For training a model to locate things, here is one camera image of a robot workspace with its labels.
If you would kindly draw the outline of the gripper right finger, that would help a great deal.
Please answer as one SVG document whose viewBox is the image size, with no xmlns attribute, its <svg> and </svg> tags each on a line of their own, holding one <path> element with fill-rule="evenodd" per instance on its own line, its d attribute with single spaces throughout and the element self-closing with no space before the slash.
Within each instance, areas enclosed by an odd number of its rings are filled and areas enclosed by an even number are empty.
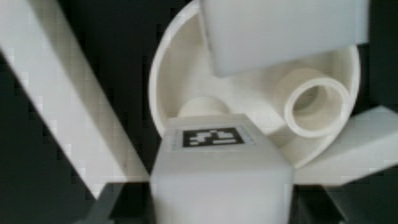
<svg viewBox="0 0 398 224">
<path fill-rule="evenodd" d="M 330 191 L 321 185 L 293 187 L 289 224 L 346 224 Z"/>
</svg>

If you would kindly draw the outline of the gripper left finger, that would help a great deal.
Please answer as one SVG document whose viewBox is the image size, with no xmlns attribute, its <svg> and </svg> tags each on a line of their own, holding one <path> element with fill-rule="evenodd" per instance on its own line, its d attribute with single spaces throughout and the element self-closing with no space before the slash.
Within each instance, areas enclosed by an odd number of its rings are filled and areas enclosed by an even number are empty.
<svg viewBox="0 0 398 224">
<path fill-rule="evenodd" d="M 86 215 L 72 224 L 156 224 L 149 183 L 108 183 Z"/>
</svg>

